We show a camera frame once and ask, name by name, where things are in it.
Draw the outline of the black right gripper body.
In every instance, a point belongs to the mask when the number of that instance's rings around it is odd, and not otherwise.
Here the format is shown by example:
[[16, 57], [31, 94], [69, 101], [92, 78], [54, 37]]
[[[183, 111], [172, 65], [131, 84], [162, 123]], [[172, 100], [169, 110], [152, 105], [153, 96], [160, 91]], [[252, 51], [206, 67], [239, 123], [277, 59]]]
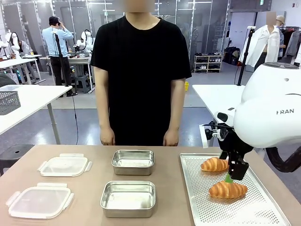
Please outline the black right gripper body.
[[220, 149], [222, 151], [228, 152], [228, 156], [230, 152], [236, 152], [240, 154], [240, 156], [244, 157], [244, 155], [253, 150], [253, 147], [249, 144], [242, 141], [234, 131], [227, 131], [224, 136], [224, 140], [218, 140]]

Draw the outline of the person's left hand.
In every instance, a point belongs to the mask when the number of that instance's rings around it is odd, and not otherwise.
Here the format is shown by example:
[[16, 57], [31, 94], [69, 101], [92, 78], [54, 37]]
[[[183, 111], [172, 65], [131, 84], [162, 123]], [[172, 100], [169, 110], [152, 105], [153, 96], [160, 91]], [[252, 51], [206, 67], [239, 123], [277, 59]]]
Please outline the person's left hand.
[[179, 130], [168, 129], [164, 135], [163, 146], [178, 146], [179, 143]]

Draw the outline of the person's right hand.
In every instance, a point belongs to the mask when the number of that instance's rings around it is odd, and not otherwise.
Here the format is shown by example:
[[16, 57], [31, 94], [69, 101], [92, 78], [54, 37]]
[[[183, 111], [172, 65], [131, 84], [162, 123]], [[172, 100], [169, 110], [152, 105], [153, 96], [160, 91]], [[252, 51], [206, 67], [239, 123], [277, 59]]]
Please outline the person's right hand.
[[110, 127], [100, 128], [100, 141], [102, 145], [115, 145], [115, 134]]

